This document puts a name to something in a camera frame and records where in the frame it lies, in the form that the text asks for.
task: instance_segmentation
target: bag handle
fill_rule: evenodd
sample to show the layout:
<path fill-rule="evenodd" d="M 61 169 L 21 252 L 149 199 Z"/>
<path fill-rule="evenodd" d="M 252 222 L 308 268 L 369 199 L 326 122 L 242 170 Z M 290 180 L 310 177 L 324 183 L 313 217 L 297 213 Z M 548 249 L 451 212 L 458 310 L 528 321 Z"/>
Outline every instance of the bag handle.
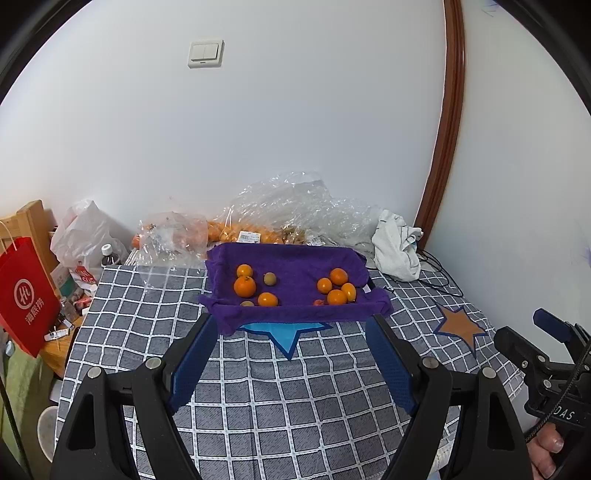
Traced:
<path fill-rule="evenodd" d="M 6 226 L 6 223 L 4 223 L 3 221 L 0 220 L 0 223 L 4 226 L 4 228 L 6 229 L 6 231 L 8 232 L 8 236 L 10 237 L 10 241 L 12 242 L 12 244 L 14 245 L 14 249 L 15 251 L 18 250 L 16 243 L 14 243 L 14 238 L 12 237 L 12 233 L 10 233 L 10 230 L 8 229 L 8 227 Z M 4 240 L 2 240 L 2 248 L 4 249 L 4 252 L 7 252 L 6 247 L 4 246 Z"/>

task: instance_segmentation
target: purple towel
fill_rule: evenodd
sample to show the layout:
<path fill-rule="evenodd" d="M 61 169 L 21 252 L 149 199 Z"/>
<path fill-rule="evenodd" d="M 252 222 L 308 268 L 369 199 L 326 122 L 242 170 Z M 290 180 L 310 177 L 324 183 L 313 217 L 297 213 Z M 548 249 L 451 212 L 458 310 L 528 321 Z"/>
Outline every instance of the purple towel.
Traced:
<path fill-rule="evenodd" d="M 350 322 L 363 321 L 375 313 L 392 313 L 386 291 L 362 290 L 369 280 L 365 259 L 350 248 L 227 243 L 212 248 L 208 257 L 212 295 L 201 295 L 199 301 L 217 320 L 222 335 L 231 335 L 246 323 Z M 240 306 L 246 299 L 236 295 L 233 285 L 241 264 L 249 264 L 254 270 L 256 293 L 250 300 L 256 305 L 258 295 L 268 291 L 279 299 L 278 307 Z M 337 267 L 349 274 L 349 282 L 357 287 L 357 299 L 346 305 L 312 305 L 316 299 L 326 299 L 316 283 Z M 276 285 L 263 283 L 267 272 L 277 276 Z"/>

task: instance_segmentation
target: red paper bag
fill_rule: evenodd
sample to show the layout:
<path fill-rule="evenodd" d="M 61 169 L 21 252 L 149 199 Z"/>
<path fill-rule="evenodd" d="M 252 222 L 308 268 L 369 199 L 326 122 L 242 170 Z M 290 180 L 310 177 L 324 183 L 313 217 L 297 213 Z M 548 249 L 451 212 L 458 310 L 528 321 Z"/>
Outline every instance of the red paper bag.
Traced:
<path fill-rule="evenodd" d="M 33 242 L 15 238 L 0 255 L 0 323 L 22 350 L 37 356 L 59 311 Z"/>

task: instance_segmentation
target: green fabric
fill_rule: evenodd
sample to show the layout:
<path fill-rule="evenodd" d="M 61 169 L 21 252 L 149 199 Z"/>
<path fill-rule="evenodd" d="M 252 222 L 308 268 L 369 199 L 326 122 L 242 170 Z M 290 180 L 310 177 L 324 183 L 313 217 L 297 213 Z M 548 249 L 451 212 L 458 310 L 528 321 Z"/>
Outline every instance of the green fabric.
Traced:
<path fill-rule="evenodd" d="M 50 405 L 49 392 L 53 371 L 41 357 L 33 358 L 17 347 L 9 359 L 5 357 L 6 390 L 14 417 L 21 434 L 27 458 L 35 480 L 49 478 L 51 463 L 47 460 L 37 440 L 37 420 Z M 22 459 L 10 428 L 6 409 L 0 399 L 0 433 L 12 454 L 21 465 Z"/>

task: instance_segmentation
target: metal screw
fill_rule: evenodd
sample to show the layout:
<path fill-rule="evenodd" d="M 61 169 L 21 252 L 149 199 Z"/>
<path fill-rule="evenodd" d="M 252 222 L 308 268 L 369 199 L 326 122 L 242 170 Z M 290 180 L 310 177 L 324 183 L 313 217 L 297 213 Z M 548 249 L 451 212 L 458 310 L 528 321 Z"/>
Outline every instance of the metal screw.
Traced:
<path fill-rule="evenodd" d="M 92 367 L 90 370 L 88 370 L 88 373 L 86 375 L 88 375 L 90 378 L 96 378 L 100 375 L 100 373 L 102 372 L 100 367 Z"/>
<path fill-rule="evenodd" d="M 425 358 L 423 358 L 423 365 L 426 368 L 437 368 L 439 367 L 439 361 L 436 358 L 433 358 L 432 356 L 426 356 Z"/>
<path fill-rule="evenodd" d="M 491 367 L 484 367 L 482 369 L 482 375 L 484 375 L 486 378 L 495 378 L 496 372 Z"/>
<path fill-rule="evenodd" d="M 152 358 L 148 358 L 146 360 L 146 367 L 149 368 L 150 370 L 153 370 L 154 368 L 158 368 L 161 364 L 162 364 L 162 360 L 160 358 L 158 358 L 157 356 L 153 356 Z"/>

